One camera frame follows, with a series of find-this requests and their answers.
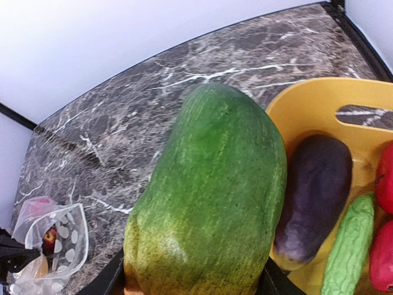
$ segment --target marble countertop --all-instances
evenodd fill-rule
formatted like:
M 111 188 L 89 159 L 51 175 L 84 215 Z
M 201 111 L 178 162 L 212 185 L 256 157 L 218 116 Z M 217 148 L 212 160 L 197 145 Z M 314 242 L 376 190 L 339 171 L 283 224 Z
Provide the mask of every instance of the marble countertop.
M 127 216 L 149 182 L 195 85 L 237 87 L 263 108 L 286 87 L 314 77 L 375 79 L 319 4 L 237 23 L 188 41 L 118 74 L 50 116 L 34 131 L 15 198 L 48 195 L 83 203 L 90 239 L 85 265 L 61 294 L 86 286 L 121 249 Z M 386 125 L 377 111 L 341 111 Z

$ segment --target yellow container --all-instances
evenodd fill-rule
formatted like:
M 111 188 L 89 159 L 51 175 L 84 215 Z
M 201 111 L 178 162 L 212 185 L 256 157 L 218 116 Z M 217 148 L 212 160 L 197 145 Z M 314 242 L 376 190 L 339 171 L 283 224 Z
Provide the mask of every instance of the yellow container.
M 284 138 L 288 158 L 302 139 L 315 133 L 328 133 L 348 146 L 353 176 L 347 208 L 357 196 L 374 190 L 376 168 L 383 151 L 393 141 L 393 131 L 340 122 L 335 113 L 346 105 L 391 110 L 393 84 L 351 78 L 312 79 L 281 92 L 267 113 Z M 374 233 L 391 219 L 379 207 L 375 216 Z M 341 218 L 342 215 L 315 259 L 289 275 L 306 294 L 320 294 L 327 258 Z M 355 294 L 386 294 L 373 289 L 368 278 L 368 263 Z

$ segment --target purple eggplant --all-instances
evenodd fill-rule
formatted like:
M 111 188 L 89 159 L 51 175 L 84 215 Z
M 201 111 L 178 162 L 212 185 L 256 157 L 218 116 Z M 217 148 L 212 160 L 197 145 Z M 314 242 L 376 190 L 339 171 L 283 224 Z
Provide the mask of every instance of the purple eggplant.
M 312 135 L 297 146 L 273 247 L 282 269 L 295 270 L 314 259 L 343 211 L 351 181 L 351 153 L 340 140 Z

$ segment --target green cucumber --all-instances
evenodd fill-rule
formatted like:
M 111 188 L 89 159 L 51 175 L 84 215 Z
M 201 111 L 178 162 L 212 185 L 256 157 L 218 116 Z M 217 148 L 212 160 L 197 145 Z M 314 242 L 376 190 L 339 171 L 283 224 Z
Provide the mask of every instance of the green cucumber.
M 356 198 L 340 223 L 329 254 L 321 295 L 352 295 L 373 237 L 374 193 Z
M 128 219 L 127 290 L 254 295 L 286 174 L 283 140 L 265 111 L 235 88 L 199 86 Z

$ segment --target basket hole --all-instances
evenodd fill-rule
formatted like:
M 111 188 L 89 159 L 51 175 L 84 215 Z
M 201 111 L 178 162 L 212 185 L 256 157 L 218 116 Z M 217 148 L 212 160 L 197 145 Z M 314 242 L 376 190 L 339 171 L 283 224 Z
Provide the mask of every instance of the basket hole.
M 393 111 L 349 104 L 336 112 L 336 118 L 346 124 L 393 130 Z

